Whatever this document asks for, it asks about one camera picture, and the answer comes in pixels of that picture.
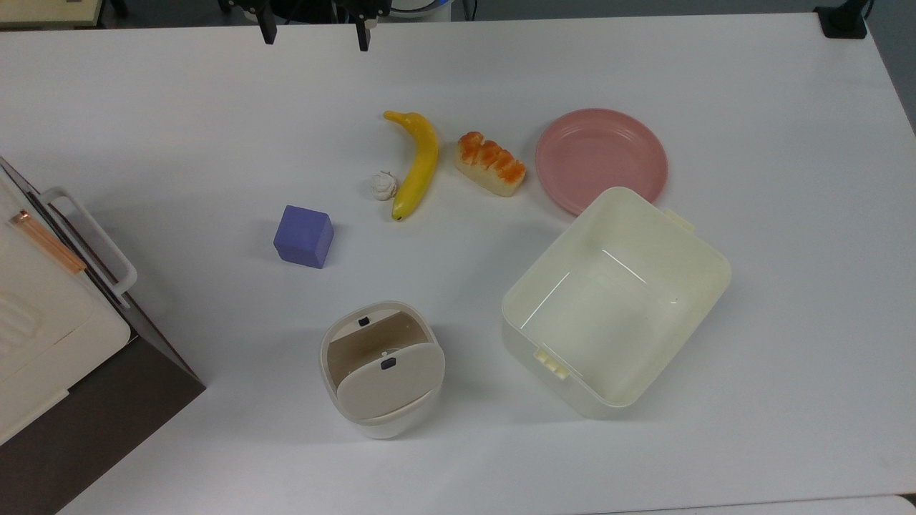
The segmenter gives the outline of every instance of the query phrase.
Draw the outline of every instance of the garlic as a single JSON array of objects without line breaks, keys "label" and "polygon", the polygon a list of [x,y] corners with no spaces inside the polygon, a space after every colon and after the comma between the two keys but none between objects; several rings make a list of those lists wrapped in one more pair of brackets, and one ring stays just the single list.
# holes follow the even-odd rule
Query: garlic
[{"label": "garlic", "polygon": [[398,191],[398,180],[387,171],[380,171],[372,177],[372,196],[386,201]]}]

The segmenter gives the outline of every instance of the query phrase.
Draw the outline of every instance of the pink plate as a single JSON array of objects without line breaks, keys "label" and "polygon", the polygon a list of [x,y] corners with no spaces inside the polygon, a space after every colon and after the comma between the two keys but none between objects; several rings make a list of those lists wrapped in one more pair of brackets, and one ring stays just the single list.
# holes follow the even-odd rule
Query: pink plate
[{"label": "pink plate", "polygon": [[540,136],[535,161],[547,194],[576,215],[615,186],[655,202],[668,179],[659,139],[636,119],[609,109],[557,118]]}]

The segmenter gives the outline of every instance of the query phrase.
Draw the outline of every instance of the plastic storage box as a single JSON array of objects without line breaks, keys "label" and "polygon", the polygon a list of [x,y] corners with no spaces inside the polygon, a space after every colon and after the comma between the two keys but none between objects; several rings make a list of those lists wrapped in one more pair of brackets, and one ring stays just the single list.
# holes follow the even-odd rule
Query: plastic storage box
[{"label": "plastic storage box", "polygon": [[506,294],[503,341],[583,416],[606,418],[649,387],[729,280],[692,226],[611,188]]}]

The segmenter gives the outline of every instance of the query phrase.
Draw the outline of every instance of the foam cube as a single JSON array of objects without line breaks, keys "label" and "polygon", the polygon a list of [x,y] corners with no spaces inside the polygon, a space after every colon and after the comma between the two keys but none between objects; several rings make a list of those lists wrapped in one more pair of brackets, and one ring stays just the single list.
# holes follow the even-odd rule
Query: foam cube
[{"label": "foam cube", "polygon": [[274,247],[280,259],[306,267],[321,268],[328,257],[334,228],[331,217],[320,211],[312,211],[288,205],[280,219],[280,227],[274,236]]}]

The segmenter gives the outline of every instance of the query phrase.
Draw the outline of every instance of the banana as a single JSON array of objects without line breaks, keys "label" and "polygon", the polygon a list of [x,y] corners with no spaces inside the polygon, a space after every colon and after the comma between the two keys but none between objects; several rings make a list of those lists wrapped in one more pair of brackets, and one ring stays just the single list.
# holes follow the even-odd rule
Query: banana
[{"label": "banana", "polygon": [[439,160],[439,139],[430,121],[417,113],[404,114],[386,111],[385,119],[407,129],[417,143],[417,154],[413,158],[413,165],[410,167],[407,178],[401,183],[398,194],[395,195],[394,205],[391,207],[391,218],[400,221],[413,213],[430,186],[432,174],[435,173],[436,163]]}]

